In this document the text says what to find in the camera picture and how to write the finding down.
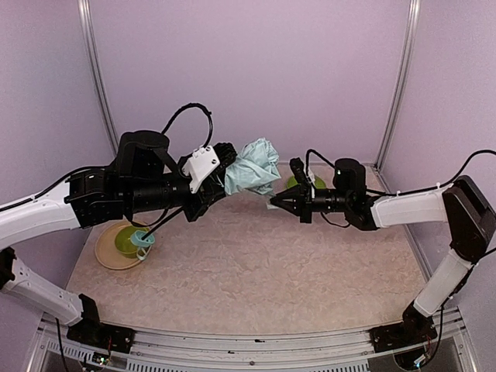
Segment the mint green folding umbrella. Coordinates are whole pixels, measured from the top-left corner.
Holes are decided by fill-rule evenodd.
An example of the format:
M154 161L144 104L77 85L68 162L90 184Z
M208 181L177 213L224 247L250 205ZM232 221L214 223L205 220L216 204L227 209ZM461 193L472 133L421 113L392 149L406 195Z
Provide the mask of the mint green folding umbrella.
M259 138L248 143L237 155L233 164L226 168L224 181L216 181L216 184L224 187L226 195L231 196L241 191L250 191L265 197L275 196L272 183L281 178L277 164L279 154L272 143L265 138ZM164 223L179 214L179 209L165 216L157 224L148 230L136 229L129 240L137 251L135 256L138 260L145 260L150 247L155 243L153 233Z

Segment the aluminium frame post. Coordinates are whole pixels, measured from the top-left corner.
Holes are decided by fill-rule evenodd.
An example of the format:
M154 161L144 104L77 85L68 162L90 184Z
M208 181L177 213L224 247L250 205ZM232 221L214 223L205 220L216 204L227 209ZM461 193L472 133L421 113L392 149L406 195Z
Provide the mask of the aluminium frame post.
M93 84L95 86L98 106L102 114L103 126L109 145L112 149L112 154L116 155L119 147L119 138L113 122L109 101L105 91L104 79L100 68L95 31L91 17L91 4L88 0L78 0L77 6L84 37L84 44L88 55L91 76Z
M412 62L412 54L415 48L415 37L419 24L419 13L421 8L420 0L411 0L408 8L408 19L405 29L405 37L401 50L401 58L394 86L391 106L387 115L387 123L384 135L377 153L374 167L380 173L386 163L386 159L391 148L394 131L398 124L398 117L401 110L401 103L405 94L408 82L408 72Z

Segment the right aluminium frame post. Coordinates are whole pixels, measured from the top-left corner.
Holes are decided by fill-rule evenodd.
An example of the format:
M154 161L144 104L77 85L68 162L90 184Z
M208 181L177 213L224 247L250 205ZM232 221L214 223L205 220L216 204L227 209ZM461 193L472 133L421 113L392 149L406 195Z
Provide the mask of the right aluminium frame post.
M412 54L415 48L415 37L419 24L419 13L421 8L420 0L411 0L408 8L408 19L405 29L405 37L401 50L401 58L394 86L391 106L387 115L387 123L384 135L377 153L374 167L380 173L386 163L386 159L391 148L394 131L398 124L398 117L401 110L401 103L405 94L408 82L408 72L412 62Z

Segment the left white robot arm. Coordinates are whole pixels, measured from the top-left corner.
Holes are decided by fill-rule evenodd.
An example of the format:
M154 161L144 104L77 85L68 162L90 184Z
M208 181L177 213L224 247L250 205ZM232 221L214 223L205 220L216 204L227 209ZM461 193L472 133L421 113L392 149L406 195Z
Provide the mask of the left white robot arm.
M62 230L85 229L136 213L171 210L193 222L226 193L220 184L236 159L231 143L205 145L174 160L161 133L124 133L107 166L82 167L36 195L1 207L1 292L25 298L62 324L100 319L95 301L32 272L13 245Z

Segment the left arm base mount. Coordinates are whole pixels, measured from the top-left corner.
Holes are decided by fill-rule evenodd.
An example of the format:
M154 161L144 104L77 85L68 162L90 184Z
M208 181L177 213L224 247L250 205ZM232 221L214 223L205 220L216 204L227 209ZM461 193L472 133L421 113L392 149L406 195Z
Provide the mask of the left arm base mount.
M85 294L78 297L82 303L81 320L68 327L67 338L110 352L129 354L136 331L102 322L96 302Z

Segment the aluminium front rail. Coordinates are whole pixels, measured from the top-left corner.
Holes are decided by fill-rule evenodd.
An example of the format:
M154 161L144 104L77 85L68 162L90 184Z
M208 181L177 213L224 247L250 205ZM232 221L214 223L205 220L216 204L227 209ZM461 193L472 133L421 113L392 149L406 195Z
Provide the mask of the aluminium front rail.
M479 371L456 309L436 316L442 339L377 352L368 328L282 335L216 335L136 328L129 352L66 339L66 328L43 318L24 371Z

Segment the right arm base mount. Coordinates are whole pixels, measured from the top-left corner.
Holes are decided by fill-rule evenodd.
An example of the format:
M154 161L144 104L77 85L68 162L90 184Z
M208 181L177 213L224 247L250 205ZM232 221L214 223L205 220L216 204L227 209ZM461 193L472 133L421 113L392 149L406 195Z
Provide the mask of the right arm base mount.
M375 353L413 346L438 336L432 316L425 317L414 302L403 311L400 322L373 327L369 333Z

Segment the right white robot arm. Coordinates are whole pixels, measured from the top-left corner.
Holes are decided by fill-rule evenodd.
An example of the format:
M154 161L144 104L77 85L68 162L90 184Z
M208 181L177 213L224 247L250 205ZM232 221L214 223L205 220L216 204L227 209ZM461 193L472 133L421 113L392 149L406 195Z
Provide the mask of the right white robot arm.
M299 158L291 160L290 168L297 184L276 194L270 203L302 223L310 223L315 213L341 212L360 231L424 222L448 224L449 252L411 305L414 314L424 318L456 293L487 255L495 234L495 210L466 175L419 191L388 195L367 189L365 167L354 159L335 162L332 188L317 188Z

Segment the beige plate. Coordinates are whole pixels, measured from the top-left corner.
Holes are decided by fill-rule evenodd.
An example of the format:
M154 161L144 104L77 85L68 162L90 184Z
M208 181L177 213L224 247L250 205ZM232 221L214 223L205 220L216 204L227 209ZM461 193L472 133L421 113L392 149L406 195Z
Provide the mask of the beige plate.
M127 270L141 264L144 260L127 258L115 247L115 237L125 226L132 226L127 221L117 222L105 228L95 244L95 257L105 268L110 270Z

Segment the green plate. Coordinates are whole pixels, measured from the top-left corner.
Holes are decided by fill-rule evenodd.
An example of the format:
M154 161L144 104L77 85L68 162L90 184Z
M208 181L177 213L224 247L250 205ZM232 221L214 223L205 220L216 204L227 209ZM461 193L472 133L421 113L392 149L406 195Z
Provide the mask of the green plate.
M321 179L318 176L310 175L308 177L308 181L312 184L311 189L325 189L325 188L327 188L326 183L324 182L324 180ZM287 179L287 182L285 184L285 187L287 189L289 189L289 188L294 187L297 184L298 184L298 182L296 181L295 177L294 176L290 176Z

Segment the left aluminium frame post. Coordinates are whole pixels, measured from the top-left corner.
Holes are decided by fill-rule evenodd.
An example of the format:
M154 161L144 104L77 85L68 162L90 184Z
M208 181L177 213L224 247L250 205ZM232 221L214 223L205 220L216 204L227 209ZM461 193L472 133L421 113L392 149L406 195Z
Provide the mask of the left aluminium frame post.
M103 126L109 145L112 149L112 154L116 155L119 147L119 138L113 122L109 101L105 91L104 79L100 68L95 31L91 17L91 4L88 0L78 0L77 6L84 37L84 44L88 55L91 76L93 84L95 86L98 106L102 114Z

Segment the green bowl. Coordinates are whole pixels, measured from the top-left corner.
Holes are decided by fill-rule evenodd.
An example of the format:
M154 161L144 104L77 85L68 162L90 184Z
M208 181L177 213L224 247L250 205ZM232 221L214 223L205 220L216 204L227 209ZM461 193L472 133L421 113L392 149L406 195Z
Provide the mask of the green bowl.
M115 237L116 249L127 258L145 260L155 238L148 228L125 226Z

